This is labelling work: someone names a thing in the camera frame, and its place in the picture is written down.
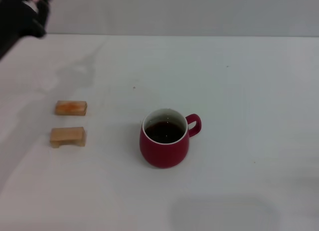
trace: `white table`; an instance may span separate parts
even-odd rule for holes
[[[0,63],[0,230],[319,230],[318,57],[319,38],[23,40]],[[167,107],[203,127],[161,170],[139,130]],[[68,126],[86,146],[52,149]]]

